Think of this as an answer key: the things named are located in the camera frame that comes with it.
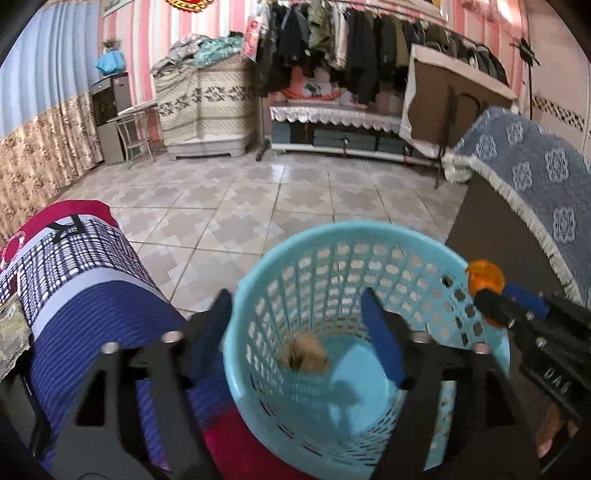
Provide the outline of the camouflage patterned packet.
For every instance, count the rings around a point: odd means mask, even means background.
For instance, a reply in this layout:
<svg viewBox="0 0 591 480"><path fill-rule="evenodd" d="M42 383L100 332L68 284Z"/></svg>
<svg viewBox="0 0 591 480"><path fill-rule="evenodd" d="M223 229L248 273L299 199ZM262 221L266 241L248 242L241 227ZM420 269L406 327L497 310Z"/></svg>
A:
<svg viewBox="0 0 591 480"><path fill-rule="evenodd" d="M1 305L0 311L0 379L15 367L19 357L30 348L32 332L17 294Z"/></svg>

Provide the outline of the water dispenser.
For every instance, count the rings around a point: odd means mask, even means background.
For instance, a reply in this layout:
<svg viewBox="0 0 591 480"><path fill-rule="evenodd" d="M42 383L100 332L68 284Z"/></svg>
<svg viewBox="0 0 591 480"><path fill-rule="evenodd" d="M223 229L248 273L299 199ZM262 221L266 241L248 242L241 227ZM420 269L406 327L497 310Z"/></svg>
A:
<svg viewBox="0 0 591 480"><path fill-rule="evenodd" d="M94 83L90 87L90 99L104 162L121 164L124 162L123 146L115 118L132 106L128 74L112 74Z"/></svg>

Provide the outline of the folded table brown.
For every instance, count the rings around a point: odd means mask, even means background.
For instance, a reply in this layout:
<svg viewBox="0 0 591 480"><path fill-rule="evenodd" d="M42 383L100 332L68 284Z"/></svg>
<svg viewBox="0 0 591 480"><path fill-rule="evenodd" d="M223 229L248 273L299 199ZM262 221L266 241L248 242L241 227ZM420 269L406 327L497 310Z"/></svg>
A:
<svg viewBox="0 0 591 480"><path fill-rule="evenodd" d="M501 81L435 49L413 45L399 136L440 159L490 107L517 113L519 98Z"/></svg>

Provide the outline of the blue fringed cloth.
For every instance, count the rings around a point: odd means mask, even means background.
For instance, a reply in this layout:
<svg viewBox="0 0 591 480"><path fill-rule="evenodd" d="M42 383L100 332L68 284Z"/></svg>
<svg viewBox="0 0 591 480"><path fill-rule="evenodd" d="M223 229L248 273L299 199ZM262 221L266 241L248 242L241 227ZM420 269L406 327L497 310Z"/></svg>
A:
<svg viewBox="0 0 591 480"><path fill-rule="evenodd" d="M443 157L446 179L479 174L524 221L570 300L590 306L590 160L535 121L481 114Z"/></svg>

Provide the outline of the blue floral curtain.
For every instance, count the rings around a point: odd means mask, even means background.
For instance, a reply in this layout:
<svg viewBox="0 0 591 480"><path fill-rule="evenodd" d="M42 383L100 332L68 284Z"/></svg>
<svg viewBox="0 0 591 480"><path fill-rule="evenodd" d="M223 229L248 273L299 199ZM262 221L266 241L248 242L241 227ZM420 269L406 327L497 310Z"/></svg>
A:
<svg viewBox="0 0 591 480"><path fill-rule="evenodd" d="M102 161L90 87L100 4L52 1L1 66L1 238Z"/></svg>

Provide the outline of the pile of clothes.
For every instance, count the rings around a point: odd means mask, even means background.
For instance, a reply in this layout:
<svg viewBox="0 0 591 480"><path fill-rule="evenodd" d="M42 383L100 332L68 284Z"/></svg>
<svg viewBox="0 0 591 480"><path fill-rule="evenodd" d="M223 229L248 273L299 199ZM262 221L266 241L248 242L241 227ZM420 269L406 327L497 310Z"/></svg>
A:
<svg viewBox="0 0 591 480"><path fill-rule="evenodd" d="M169 47L167 54L151 67L150 74L157 78L181 66L210 67L242 52L242 43L242 32L216 38L188 34Z"/></svg>

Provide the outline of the light blue plastic basket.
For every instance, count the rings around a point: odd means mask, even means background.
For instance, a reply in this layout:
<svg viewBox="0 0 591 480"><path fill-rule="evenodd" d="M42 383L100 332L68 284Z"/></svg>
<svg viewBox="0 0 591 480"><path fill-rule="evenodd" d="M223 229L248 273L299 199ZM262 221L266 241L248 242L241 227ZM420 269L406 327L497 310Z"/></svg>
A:
<svg viewBox="0 0 591 480"><path fill-rule="evenodd" d="M298 473L370 477L405 396L363 323L367 289L440 344L489 345L508 371L508 336L474 307L466 266L446 245L376 221L318 226L268 251L238 285L223 342L229 391L250 433ZM322 374L280 366L283 347L303 332L327 350Z"/></svg>

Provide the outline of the cloth covered cabinet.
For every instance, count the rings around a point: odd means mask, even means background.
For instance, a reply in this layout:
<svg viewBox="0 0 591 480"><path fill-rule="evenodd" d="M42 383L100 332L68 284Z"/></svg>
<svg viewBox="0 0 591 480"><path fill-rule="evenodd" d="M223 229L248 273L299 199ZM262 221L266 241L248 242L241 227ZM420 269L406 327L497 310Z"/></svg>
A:
<svg viewBox="0 0 591 480"><path fill-rule="evenodd" d="M170 157L239 157L256 136L252 64L235 54L211 66L180 65L154 78Z"/></svg>

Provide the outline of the brown paper ball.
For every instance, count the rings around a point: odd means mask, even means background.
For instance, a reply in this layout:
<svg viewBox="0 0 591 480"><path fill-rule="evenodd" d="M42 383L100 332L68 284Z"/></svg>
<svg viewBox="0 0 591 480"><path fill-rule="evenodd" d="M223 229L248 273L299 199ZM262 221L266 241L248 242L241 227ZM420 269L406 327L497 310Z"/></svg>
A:
<svg viewBox="0 0 591 480"><path fill-rule="evenodd" d="M322 374L329 368L329 356L315 334L303 332L294 335L283 347L280 366L304 374Z"/></svg>

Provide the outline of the red heart wall ornament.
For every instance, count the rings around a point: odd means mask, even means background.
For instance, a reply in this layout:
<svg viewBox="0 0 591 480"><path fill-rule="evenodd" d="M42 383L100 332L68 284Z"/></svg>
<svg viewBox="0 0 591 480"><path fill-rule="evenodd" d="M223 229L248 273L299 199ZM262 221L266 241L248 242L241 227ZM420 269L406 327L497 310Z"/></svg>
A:
<svg viewBox="0 0 591 480"><path fill-rule="evenodd" d="M190 13L200 13L204 11L213 0L166 0L173 8Z"/></svg>

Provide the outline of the low tv stand lace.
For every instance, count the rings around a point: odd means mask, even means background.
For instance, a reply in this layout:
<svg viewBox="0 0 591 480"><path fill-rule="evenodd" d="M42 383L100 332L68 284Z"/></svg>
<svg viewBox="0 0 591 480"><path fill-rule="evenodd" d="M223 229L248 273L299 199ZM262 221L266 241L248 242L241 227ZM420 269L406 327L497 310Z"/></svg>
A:
<svg viewBox="0 0 591 480"><path fill-rule="evenodd" d="M274 103L270 111L270 148L274 152L315 152L432 167L401 130L396 115L318 103Z"/></svg>

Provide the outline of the striped blue red blanket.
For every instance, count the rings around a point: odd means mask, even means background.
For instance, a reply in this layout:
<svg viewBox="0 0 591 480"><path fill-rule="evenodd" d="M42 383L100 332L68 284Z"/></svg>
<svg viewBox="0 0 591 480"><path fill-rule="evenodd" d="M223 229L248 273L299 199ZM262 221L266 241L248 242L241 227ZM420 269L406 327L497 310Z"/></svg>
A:
<svg viewBox="0 0 591 480"><path fill-rule="evenodd" d="M18 229L1 252L1 298L16 294L32 330L29 384L49 423L38 464L54 464L58 438L101 347L135 348L188 320L163 297L109 207L95 200L50 205ZM224 479L300 476L250 433L228 389L221 350L187 391L205 445Z"/></svg>

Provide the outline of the black wallet case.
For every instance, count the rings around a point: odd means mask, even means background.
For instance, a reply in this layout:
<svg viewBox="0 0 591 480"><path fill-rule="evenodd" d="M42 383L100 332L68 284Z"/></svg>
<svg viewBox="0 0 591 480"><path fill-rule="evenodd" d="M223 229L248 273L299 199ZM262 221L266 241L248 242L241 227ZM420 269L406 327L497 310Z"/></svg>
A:
<svg viewBox="0 0 591 480"><path fill-rule="evenodd" d="M33 391L32 358L32 351L25 351L1 381L1 408L33 457L41 459L51 429Z"/></svg>

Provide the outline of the orange tangerine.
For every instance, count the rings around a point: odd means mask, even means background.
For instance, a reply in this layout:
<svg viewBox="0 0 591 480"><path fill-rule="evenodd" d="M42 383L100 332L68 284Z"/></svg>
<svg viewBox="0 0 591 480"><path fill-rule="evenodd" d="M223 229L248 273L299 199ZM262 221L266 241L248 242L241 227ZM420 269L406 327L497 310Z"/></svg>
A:
<svg viewBox="0 0 591 480"><path fill-rule="evenodd" d="M481 290L491 290L502 294L506 279L502 270L486 259L470 262L465 270L468 276L468 291L473 298Z"/></svg>

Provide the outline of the clothes rack with garments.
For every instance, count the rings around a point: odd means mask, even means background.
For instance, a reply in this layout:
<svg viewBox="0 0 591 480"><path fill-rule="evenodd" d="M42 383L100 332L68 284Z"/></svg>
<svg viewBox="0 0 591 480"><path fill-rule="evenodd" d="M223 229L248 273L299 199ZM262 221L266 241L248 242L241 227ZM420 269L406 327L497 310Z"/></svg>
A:
<svg viewBox="0 0 591 480"><path fill-rule="evenodd" d="M318 103L401 118L411 49L435 49L501 81L491 50L440 24L401 15L380 3L263 1L246 24L261 125L270 105Z"/></svg>

